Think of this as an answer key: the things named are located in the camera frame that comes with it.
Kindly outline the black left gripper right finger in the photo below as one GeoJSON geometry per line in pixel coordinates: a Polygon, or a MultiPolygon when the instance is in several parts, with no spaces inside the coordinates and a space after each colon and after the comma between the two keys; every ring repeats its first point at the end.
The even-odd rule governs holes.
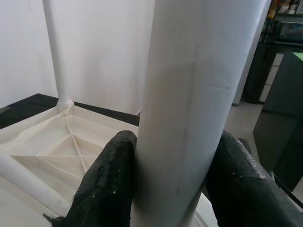
{"type": "Polygon", "coordinates": [[[303,213],[240,140],[226,131],[205,185],[219,227],[303,227],[303,213]]]}

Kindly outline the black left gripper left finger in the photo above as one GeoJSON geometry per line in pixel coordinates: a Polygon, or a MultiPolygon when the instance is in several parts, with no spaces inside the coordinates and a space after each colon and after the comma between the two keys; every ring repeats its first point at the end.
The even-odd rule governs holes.
{"type": "Polygon", "coordinates": [[[52,227],[130,227],[137,136],[118,132],[87,170],[66,216],[43,217],[52,227]]]}

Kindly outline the white plastic table leg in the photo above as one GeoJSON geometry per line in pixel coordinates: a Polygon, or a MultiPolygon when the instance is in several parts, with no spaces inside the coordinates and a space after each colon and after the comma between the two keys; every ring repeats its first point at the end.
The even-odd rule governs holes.
{"type": "Polygon", "coordinates": [[[155,0],[131,227],[188,227],[271,0],[155,0]]]}
{"type": "Polygon", "coordinates": [[[70,96],[68,78],[62,52],[62,43],[55,14],[55,4],[53,0],[42,0],[42,3],[53,62],[56,89],[58,93],[57,108],[59,111],[65,112],[74,105],[74,102],[70,96]]]}
{"type": "Polygon", "coordinates": [[[58,192],[0,149],[0,206],[64,216],[69,204],[58,192]]]}

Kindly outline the white plastic table top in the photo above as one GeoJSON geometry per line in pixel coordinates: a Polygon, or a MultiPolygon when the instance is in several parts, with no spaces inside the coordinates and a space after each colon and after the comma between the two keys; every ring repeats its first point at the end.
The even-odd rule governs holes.
{"type": "MultiPolygon", "coordinates": [[[[119,131],[132,131],[138,137],[138,183],[130,227],[218,227],[210,201],[197,192],[211,157],[194,160],[181,154],[179,137],[158,142],[146,129],[156,131],[150,123],[134,126],[74,105],[65,112],[54,107],[0,129],[0,149],[58,192],[70,209],[105,145],[119,131]]],[[[1,205],[0,227],[51,227],[44,214],[58,217],[1,205]]]]}

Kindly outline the dark grey cabinet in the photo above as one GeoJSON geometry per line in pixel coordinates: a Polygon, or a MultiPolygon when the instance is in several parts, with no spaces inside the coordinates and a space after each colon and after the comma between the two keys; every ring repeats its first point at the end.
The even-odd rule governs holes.
{"type": "Polygon", "coordinates": [[[285,53],[253,135],[262,166],[290,191],[303,177],[303,53],[285,53]]]}

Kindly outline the black tablecloth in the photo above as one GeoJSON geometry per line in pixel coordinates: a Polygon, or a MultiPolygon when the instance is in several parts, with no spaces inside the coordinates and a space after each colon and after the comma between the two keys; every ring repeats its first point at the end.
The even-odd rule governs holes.
{"type": "MultiPolygon", "coordinates": [[[[49,110],[56,106],[57,101],[58,99],[56,97],[37,93],[15,103],[12,103],[4,107],[3,112],[0,111],[0,129],[49,110]]],[[[78,102],[76,102],[75,105],[135,126],[139,125],[140,117],[133,114],[123,113],[78,102]]]]}

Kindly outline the black tall appliance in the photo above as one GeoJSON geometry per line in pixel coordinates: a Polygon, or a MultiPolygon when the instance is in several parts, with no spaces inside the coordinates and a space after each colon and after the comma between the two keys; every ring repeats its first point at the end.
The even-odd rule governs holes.
{"type": "Polygon", "coordinates": [[[276,56],[276,45],[258,44],[244,86],[243,98],[257,104],[276,56]]]}

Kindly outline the black microwave oven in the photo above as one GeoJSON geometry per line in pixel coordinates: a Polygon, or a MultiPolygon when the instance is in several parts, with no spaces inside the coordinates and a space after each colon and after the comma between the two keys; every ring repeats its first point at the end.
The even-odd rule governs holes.
{"type": "Polygon", "coordinates": [[[261,42],[303,46],[303,15],[277,14],[266,19],[261,32],[261,42]]]}

